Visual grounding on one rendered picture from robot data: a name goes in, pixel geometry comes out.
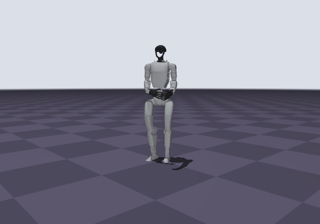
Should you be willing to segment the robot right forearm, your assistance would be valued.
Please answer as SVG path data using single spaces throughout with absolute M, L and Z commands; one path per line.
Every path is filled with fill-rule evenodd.
M 146 81 L 144 81 L 144 88 L 145 88 L 145 92 L 149 94 L 150 90 L 148 90 L 148 88 L 150 89 L 150 85 L 148 83 L 146 84 Z

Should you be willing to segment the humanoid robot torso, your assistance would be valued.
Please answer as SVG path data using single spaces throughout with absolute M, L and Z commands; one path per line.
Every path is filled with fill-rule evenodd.
M 163 92 L 161 88 L 166 88 L 169 83 L 170 78 L 170 69 L 169 65 L 166 61 L 162 60 L 163 62 L 152 62 L 150 65 L 150 75 L 151 75 L 151 83 L 154 88 L 158 88 L 158 92 Z M 161 94 L 161 93 L 158 93 Z M 160 96 L 160 95 L 159 95 Z M 158 96 L 157 96 L 158 97 Z M 160 98 L 160 97 L 158 97 Z M 153 97 L 153 104 L 154 106 L 165 106 L 165 100 L 161 100 Z

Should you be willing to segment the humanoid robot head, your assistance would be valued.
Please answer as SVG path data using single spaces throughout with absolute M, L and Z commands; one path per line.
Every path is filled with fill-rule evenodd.
M 157 56 L 157 52 L 162 53 L 162 56 L 161 56 L 161 57 L 158 57 L 158 56 Z M 158 62 L 163 62 L 162 60 L 164 59 L 164 58 L 163 58 L 163 55 L 164 55 L 165 52 L 166 52 L 166 48 L 165 48 L 163 45 L 158 45 L 158 46 L 155 48 L 155 54 L 156 54 L 156 57 L 158 58 Z

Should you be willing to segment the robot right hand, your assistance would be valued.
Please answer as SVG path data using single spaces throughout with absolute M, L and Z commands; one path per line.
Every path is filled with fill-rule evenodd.
M 152 90 L 152 89 L 149 89 L 149 95 L 152 95 L 153 97 L 155 98 L 158 98 L 158 97 L 161 97 L 159 95 L 163 95 L 163 94 L 158 94 L 158 93 L 163 93 L 163 92 L 158 92 L 157 90 L 160 90 L 160 89 L 155 89 L 155 90 Z M 158 96 L 158 97 L 157 97 Z M 158 99 L 161 99 L 161 98 L 158 98 Z

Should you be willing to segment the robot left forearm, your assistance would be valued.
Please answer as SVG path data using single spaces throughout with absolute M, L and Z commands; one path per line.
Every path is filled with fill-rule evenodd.
M 172 84 L 170 87 L 170 90 L 173 89 L 173 95 L 175 93 L 176 88 L 177 88 L 177 81 L 175 81 L 175 84 Z

